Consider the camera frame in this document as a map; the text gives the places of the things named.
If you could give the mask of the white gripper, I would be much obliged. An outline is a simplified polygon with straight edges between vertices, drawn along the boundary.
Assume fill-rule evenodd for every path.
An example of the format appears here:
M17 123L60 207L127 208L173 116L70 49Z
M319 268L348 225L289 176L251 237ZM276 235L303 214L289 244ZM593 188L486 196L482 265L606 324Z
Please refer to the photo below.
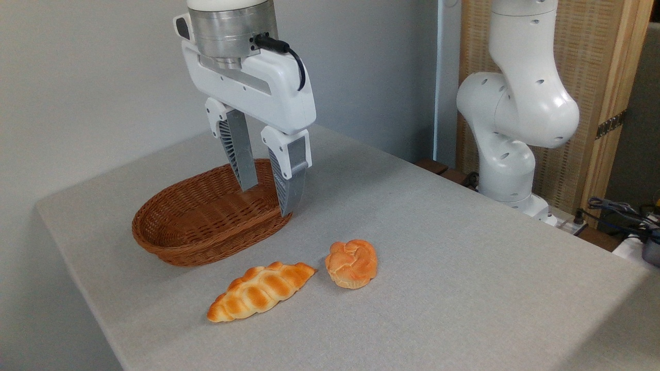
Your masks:
M292 213L312 165L305 129L317 115L306 68L278 41L274 13L186 12L173 23L192 82L210 97L205 108L211 133L241 190L258 184L245 113L267 124L261 138L279 207L282 216Z

